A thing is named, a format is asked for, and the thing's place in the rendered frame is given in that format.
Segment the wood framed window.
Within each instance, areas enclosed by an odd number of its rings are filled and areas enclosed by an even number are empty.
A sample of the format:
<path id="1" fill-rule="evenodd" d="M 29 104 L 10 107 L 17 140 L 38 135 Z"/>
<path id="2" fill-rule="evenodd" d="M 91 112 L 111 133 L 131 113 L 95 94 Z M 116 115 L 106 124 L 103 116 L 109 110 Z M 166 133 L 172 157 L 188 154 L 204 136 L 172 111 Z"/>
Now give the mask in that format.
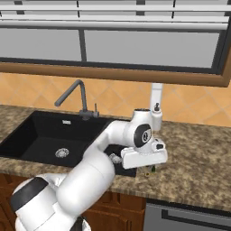
<path id="1" fill-rule="evenodd" d="M 231 5 L 231 0 L 61 1 Z M 0 71 L 225 87 L 231 80 L 228 16 L 224 31 L 0 26 Z"/>

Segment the white soap dispenser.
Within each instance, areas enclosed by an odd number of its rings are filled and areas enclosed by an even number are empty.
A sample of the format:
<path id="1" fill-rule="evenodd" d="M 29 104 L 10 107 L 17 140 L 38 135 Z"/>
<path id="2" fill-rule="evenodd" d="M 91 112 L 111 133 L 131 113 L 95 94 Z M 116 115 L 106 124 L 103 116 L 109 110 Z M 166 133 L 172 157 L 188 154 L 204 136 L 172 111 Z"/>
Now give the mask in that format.
<path id="1" fill-rule="evenodd" d="M 160 104 L 156 103 L 152 109 L 152 129 L 160 131 L 162 126 L 162 110 Z"/>

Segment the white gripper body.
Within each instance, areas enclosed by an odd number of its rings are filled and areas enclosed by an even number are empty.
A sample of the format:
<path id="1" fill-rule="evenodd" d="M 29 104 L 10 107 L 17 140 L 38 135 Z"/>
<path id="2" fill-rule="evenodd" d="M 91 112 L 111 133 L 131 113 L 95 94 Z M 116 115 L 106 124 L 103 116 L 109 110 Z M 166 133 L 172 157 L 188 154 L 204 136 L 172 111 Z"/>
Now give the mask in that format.
<path id="1" fill-rule="evenodd" d="M 121 151 L 121 157 L 123 168 L 127 170 L 165 163 L 168 160 L 168 153 L 165 149 L 158 152 L 139 153 L 133 147 L 129 147 Z"/>

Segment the silver sink drain strainer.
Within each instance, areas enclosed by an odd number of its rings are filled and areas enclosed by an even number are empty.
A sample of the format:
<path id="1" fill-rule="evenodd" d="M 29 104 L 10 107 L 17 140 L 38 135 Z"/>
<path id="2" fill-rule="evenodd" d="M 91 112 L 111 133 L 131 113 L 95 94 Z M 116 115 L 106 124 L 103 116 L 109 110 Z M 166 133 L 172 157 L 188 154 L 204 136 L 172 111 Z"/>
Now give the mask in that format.
<path id="1" fill-rule="evenodd" d="M 69 155 L 69 150 L 67 148 L 60 148 L 57 152 L 55 152 L 55 156 L 57 158 L 66 158 Z"/>
<path id="2" fill-rule="evenodd" d="M 109 158 L 111 159 L 112 163 L 119 164 L 122 162 L 122 158 L 117 156 L 115 153 L 111 153 L 109 155 Z"/>

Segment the grey dishwasher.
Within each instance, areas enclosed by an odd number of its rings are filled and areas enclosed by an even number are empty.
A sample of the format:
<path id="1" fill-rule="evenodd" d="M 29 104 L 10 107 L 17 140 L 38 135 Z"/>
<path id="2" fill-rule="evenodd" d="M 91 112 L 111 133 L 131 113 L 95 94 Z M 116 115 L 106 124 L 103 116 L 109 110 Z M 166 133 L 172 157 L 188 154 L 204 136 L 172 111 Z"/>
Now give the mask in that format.
<path id="1" fill-rule="evenodd" d="M 147 199 L 143 231 L 231 231 L 231 212 Z"/>

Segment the brown wooden cupboard door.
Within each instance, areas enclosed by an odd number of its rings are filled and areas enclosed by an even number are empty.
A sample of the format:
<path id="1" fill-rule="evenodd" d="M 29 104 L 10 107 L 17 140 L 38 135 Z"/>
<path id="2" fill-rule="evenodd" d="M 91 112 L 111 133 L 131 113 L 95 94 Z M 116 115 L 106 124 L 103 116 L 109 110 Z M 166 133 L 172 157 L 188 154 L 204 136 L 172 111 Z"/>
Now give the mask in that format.
<path id="1" fill-rule="evenodd" d="M 15 231 L 16 215 L 10 206 L 10 198 L 15 188 L 27 180 L 26 177 L 0 173 L 0 205 L 10 224 L 9 231 Z"/>
<path id="2" fill-rule="evenodd" d="M 146 199 L 107 191 L 83 213 L 92 231 L 143 231 Z"/>

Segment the black kitchen sink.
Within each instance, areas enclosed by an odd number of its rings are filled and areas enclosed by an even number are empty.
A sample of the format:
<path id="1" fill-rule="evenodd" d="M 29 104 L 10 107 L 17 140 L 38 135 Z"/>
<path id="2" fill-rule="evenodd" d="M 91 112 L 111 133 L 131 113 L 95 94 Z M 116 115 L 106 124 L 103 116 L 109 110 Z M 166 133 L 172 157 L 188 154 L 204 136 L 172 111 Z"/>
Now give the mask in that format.
<path id="1" fill-rule="evenodd" d="M 65 172 L 78 165 L 84 151 L 113 120 L 83 120 L 79 115 L 35 111 L 0 143 L 0 172 L 30 177 Z M 67 148 L 66 158 L 55 152 Z"/>

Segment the grey sink tap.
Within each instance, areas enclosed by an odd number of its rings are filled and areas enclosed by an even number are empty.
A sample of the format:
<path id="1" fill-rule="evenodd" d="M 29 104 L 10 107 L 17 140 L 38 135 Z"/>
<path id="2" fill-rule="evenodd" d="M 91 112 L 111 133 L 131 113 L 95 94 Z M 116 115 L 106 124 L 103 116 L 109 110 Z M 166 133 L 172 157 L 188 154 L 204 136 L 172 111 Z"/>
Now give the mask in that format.
<path id="1" fill-rule="evenodd" d="M 68 96 L 75 90 L 77 86 L 80 86 L 82 109 L 79 111 L 79 115 L 83 120 L 87 121 L 91 117 L 99 118 L 99 112 L 97 107 L 94 111 L 88 110 L 86 90 L 84 82 L 80 79 L 76 80 L 54 103 L 55 106 L 61 106 L 61 104 L 68 98 Z"/>

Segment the white tall cylinder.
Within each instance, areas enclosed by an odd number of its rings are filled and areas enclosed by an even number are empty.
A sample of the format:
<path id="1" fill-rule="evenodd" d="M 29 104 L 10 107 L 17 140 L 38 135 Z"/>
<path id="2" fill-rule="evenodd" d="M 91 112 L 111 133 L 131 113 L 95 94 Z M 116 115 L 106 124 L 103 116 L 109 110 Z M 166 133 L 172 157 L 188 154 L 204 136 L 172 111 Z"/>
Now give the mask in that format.
<path id="1" fill-rule="evenodd" d="M 152 83 L 150 96 L 150 109 L 162 102 L 162 83 Z"/>

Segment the white window blinds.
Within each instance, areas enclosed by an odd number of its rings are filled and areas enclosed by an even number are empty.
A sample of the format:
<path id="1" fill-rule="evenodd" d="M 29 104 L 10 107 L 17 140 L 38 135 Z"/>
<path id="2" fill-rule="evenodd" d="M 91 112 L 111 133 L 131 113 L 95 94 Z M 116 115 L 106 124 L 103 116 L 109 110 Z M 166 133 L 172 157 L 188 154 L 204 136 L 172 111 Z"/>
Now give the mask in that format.
<path id="1" fill-rule="evenodd" d="M 230 13 L 230 4 L 136 5 L 34 0 L 16 5 L 0 0 L 2 27 L 224 31 Z"/>

